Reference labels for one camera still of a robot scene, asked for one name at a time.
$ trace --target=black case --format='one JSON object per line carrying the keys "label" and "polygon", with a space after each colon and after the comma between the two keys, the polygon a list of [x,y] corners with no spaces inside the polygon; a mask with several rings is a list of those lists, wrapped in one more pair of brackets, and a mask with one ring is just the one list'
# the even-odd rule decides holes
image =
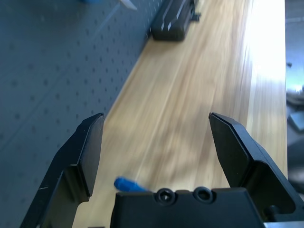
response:
{"label": "black case", "polygon": [[184,40],[190,22],[199,20],[199,16],[194,14],[197,2],[198,0],[165,0],[151,25],[153,38]]}

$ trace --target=gray floor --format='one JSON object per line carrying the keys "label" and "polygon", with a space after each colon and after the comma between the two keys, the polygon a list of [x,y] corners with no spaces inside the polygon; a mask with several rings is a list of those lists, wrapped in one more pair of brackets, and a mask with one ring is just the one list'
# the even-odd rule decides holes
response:
{"label": "gray floor", "polygon": [[[304,85],[304,0],[286,0],[286,88],[301,88]],[[287,105],[287,116],[301,107]],[[287,144],[304,139],[304,133],[295,131],[287,123]]]}

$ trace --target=wood grain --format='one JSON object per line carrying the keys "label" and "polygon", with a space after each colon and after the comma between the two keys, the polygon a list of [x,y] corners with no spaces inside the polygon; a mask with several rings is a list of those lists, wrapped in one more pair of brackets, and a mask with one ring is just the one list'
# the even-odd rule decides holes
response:
{"label": "wood grain", "polygon": [[287,174],[284,1],[198,8],[183,42],[151,39],[142,52],[106,119],[94,193],[73,227],[109,227],[119,175],[151,190],[228,187],[209,112],[241,122]]}

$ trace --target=blue object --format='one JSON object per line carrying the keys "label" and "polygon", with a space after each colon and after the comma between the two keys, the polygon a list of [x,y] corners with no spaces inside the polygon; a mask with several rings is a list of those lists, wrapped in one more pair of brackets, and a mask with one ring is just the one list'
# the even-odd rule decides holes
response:
{"label": "blue object", "polygon": [[139,186],[136,182],[128,180],[125,177],[117,177],[114,186],[119,191],[148,191],[147,189]]}

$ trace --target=pegboard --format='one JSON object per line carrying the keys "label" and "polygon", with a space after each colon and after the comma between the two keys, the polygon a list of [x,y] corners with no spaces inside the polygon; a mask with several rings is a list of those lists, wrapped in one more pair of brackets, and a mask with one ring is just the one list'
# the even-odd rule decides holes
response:
{"label": "pegboard", "polygon": [[109,112],[162,0],[0,2],[0,227],[18,227],[57,150]]}

